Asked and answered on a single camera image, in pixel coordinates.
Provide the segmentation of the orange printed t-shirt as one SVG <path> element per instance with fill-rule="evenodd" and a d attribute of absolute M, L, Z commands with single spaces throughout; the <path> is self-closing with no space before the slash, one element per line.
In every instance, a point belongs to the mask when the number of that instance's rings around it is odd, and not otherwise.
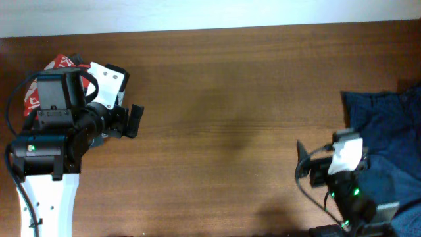
<path fill-rule="evenodd" d="M 58 54 L 45 67 L 44 71 L 26 87 L 24 116 L 27 117 L 37 108 L 48 109 L 49 105 L 65 109 L 66 99 L 69 99 L 69 95 L 65 95 L 63 92 L 66 88 L 66 74 L 73 72 L 73 76 L 78 76 L 79 68 L 87 71 L 91 65 L 81 61 L 78 54 L 73 56 Z"/>

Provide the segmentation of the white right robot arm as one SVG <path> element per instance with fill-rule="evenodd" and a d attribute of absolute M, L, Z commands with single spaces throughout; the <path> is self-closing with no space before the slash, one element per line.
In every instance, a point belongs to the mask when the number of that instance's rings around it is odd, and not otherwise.
<path fill-rule="evenodd" d="M 398 201 L 375 201 L 358 178 L 368 170 L 367 149 L 363 139 L 352 128 L 339 130 L 332 142 L 308 152 L 297 141 L 295 182 L 298 189 L 333 220 L 333 225 L 309 229 L 310 236 L 396 236 L 392 219 L 399 209 Z M 324 204 L 318 203 L 300 184 L 310 178 L 313 188 L 326 186 Z"/>

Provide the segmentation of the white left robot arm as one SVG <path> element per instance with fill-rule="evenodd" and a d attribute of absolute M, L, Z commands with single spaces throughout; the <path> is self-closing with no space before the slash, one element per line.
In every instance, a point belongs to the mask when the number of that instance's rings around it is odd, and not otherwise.
<path fill-rule="evenodd" d="M 135 138 L 144 108 L 121 105 L 130 75 L 123 68 L 51 68 L 28 77 L 40 106 L 5 148 L 20 202 L 22 236 L 71 236 L 82 157 L 103 136 Z"/>

